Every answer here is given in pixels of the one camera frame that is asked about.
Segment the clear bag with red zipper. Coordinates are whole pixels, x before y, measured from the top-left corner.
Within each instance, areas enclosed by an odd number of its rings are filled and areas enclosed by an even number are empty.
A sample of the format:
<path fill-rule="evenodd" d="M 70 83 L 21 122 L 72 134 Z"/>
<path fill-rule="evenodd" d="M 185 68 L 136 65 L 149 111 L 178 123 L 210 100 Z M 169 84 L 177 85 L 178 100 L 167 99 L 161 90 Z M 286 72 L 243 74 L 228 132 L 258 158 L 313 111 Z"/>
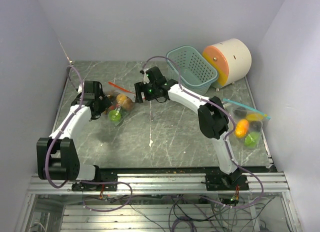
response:
<path fill-rule="evenodd" d="M 110 123 L 118 126 L 134 110 L 136 95 L 111 81 L 103 92 L 111 101 L 111 106 L 103 114 Z"/>

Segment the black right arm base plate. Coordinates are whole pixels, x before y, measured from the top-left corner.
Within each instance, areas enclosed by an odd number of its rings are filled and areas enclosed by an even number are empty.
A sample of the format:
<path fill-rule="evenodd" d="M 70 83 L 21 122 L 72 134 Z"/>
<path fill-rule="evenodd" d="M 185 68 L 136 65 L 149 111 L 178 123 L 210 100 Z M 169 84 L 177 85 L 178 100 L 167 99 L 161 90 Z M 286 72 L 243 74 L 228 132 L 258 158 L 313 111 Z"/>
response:
<path fill-rule="evenodd" d="M 240 172 L 234 172 L 231 175 L 225 173 L 211 173 L 205 175 L 205 181 L 202 182 L 207 191 L 248 191 L 249 184 L 247 176 Z"/>

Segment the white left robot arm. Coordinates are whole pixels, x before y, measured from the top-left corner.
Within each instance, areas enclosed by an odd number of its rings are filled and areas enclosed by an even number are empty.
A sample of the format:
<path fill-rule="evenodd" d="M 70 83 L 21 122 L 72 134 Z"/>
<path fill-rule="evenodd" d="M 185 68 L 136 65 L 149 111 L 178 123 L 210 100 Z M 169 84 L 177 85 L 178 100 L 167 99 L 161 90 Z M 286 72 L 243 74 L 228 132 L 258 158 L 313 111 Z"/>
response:
<path fill-rule="evenodd" d="M 84 181 L 89 190 L 96 191 L 102 185 L 99 167 L 80 163 L 75 141 L 84 126 L 97 120 L 112 102 L 99 81 L 87 80 L 80 89 L 58 129 L 37 141 L 37 172 L 41 180 Z"/>

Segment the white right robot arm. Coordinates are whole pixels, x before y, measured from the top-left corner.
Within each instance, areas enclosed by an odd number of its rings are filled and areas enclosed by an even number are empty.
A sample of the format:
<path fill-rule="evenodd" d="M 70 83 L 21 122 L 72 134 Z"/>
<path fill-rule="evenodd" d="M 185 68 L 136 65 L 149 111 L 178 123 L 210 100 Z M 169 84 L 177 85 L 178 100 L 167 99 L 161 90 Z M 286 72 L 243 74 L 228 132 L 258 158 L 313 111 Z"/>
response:
<path fill-rule="evenodd" d="M 208 139 L 213 139 L 213 147 L 217 154 L 221 186 L 226 190 L 233 189 L 242 172 L 234 157 L 229 140 L 229 117 L 221 100 L 214 96 L 203 97 L 179 84 L 176 80 L 167 80 L 158 67 L 140 71 L 143 81 L 134 84 L 135 101 L 158 100 L 177 102 L 193 112 L 198 117 L 201 133 Z"/>

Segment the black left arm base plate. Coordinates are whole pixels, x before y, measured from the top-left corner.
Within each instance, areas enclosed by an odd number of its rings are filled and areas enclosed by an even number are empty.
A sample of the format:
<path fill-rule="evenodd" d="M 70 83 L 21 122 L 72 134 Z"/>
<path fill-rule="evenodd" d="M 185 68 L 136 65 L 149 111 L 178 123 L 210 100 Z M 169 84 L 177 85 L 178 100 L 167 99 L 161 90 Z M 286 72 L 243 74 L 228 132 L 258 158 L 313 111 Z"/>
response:
<path fill-rule="evenodd" d="M 71 186 L 72 192 L 115 192 L 117 190 L 118 175 L 110 169 L 96 169 L 93 180 L 80 180 Z"/>

